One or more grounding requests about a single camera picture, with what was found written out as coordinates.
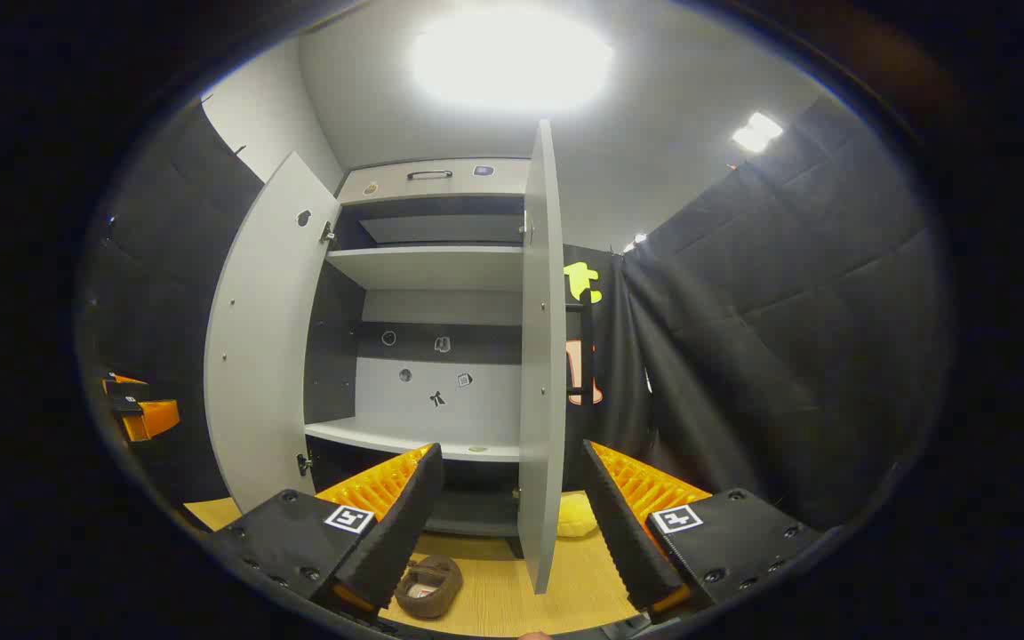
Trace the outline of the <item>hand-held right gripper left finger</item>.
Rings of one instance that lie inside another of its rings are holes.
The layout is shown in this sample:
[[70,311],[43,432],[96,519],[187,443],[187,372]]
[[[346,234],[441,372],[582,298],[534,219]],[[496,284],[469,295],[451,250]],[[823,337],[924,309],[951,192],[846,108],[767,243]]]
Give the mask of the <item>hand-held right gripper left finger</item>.
[[318,494],[283,489],[210,536],[234,572],[337,614],[374,622],[389,606],[444,486],[428,443]]

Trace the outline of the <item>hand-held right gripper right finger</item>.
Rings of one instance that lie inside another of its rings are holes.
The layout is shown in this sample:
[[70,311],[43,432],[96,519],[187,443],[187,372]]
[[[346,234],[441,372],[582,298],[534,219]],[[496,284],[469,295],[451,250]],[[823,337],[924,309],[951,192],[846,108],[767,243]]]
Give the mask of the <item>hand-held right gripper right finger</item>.
[[654,623],[759,590],[822,539],[751,490],[701,490],[600,443],[582,443],[581,474],[628,600]]

